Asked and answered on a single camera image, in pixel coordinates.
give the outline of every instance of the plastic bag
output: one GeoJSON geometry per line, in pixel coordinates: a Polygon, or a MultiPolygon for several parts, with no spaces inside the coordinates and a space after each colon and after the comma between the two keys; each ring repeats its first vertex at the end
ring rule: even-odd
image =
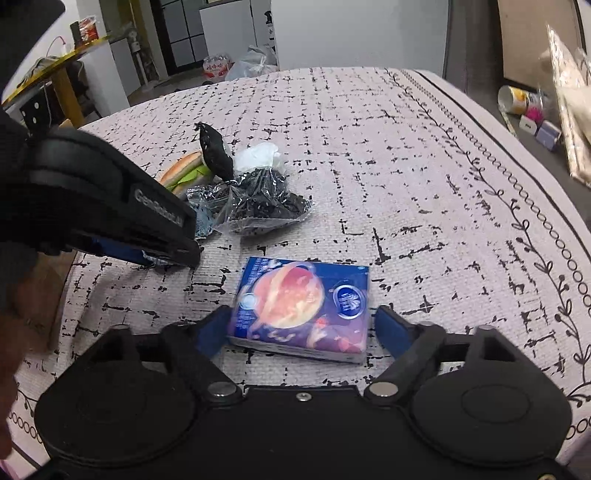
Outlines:
{"type": "Polygon", "coordinates": [[[212,173],[223,181],[234,178],[234,161],[230,147],[224,142],[222,134],[214,127],[199,122],[199,143],[203,152],[203,161],[212,173]]]}
{"type": "Polygon", "coordinates": [[[279,147],[272,142],[259,143],[238,152],[234,157],[234,176],[254,168],[264,167],[274,168],[280,173],[284,172],[279,147]]]}
{"type": "Polygon", "coordinates": [[[572,177],[591,187],[591,148],[564,97],[565,89],[585,87],[586,75],[581,72],[569,49],[550,26],[548,40],[569,172],[572,177]]]}
{"type": "Polygon", "coordinates": [[[211,55],[203,59],[203,73],[214,81],[221,82],[230,69],[230,57],[225,53],[221,55],[211,55]]]}
{"type": "Polygon", "coordinates": [[[230,187],[226,183],[203,185],[187,190],[187,200],[195,210],[195,240],[213,232],[219,213],[226,207],[230,187]]]}
{"type": "Polygon", "coordinates": [[[302,222],[312,203],[287,189],[287,179],[272,168],[256,168],[228,182],[229,196],[214,229],[228,235],[262,235],[302,222]]]}
{"type": "Polygon", "coordinates": [[[232,66],[226,80],[253,78],[278,71],[277,57],[271,47],[251,45],[246,54],[232,66]]]}

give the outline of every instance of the white plastic bag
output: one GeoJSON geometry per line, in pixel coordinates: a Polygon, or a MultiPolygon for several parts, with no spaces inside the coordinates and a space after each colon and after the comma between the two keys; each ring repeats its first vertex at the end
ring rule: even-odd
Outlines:
{"type": "Polygon", "coordinates": [[[271,167],[283,173],[279,147],[272,142],[262,142],[254,147],[238,152],[234,156],[234,176],[252,170],[253,168],[271,167]]]}
{"type": "Polygon", "coordinates": [[[277,57],[270,47],[251,45],[246,54],[232,66],[226,75],[226,80],[253,78],[278,71],[277,57]]]}

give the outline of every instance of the blue tissue package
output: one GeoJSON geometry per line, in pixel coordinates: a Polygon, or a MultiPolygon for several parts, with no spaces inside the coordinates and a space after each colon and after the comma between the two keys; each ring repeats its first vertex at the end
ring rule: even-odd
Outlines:
{"type": "Polygon", "coordinates": [[[229,340],[270,352],[361,363],[368,286],[369,267],[250,257],[229,340]]]}

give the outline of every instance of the clear plastic bag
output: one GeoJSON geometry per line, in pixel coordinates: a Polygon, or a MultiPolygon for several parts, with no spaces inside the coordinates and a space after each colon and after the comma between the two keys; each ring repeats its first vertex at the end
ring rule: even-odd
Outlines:
{"type": "Polygon", "coordinates": [[[203,59],[203,73],[213,82],[221,82],[230,69],[230,57],[223,53],[212,55],[203,59]]]}
{"type": "Polygon", "coordinates": [[[227,182],[228,202],[214,229],[227,235],[262,235],[307,219],[312,203],[287,189],[273,168],[256,168],[227,182]]]}
{"type": "Polygon", "coordinates": [[[219,213],[228,203],[230,187],[226,183],[202,185],[187,190],[187,200],[195,210],[195,240],[213,232],[219,213]]]}

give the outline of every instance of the logo badge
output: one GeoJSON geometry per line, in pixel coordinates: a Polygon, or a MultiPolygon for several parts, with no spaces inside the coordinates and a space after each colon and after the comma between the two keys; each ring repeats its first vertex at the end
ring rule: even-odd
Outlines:
{"type": "Polygon", "coordinates": [[[365,298],[353,285],[337,287],[333,292],[333,301],[339,317],[345,320],[353,320],[365,310],[365,298]]]}

